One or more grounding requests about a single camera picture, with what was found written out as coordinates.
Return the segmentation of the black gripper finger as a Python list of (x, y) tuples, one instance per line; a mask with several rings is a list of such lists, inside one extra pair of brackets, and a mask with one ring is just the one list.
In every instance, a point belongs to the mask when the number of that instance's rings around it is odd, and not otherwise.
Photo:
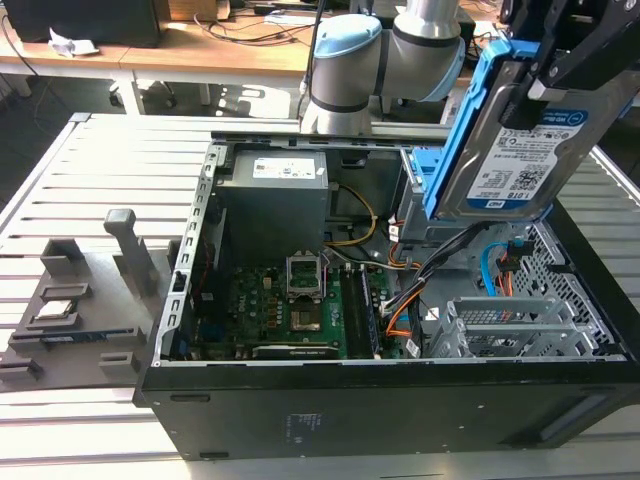
[(531, 88), (594, 91), (639, 61), (637, 1), (550, 1), (537, 49), (516, 75), (500, 123), (531, 129), (548, 104), (534, 99)]
[(501, 23), (513, 38), (541, 38), (550, 0), (503, 0)]

